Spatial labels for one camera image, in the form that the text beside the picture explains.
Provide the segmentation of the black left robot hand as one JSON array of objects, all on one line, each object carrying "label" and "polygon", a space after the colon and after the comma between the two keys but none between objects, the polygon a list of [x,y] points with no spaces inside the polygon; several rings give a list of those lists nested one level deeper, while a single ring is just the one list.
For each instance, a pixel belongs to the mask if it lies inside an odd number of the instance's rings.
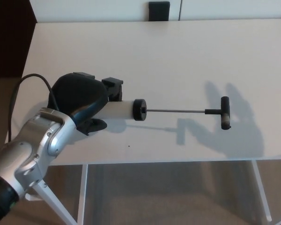
[{"label": "black left robot hand", "polygon": [[73,72],[60,77],[52,86],[47,107],[68,115],[76,129],[88,135],[107,128],[106,122],[93,117],[111,100],[122,100],[122,80],[108,77],[96,80],[93,75]]}]

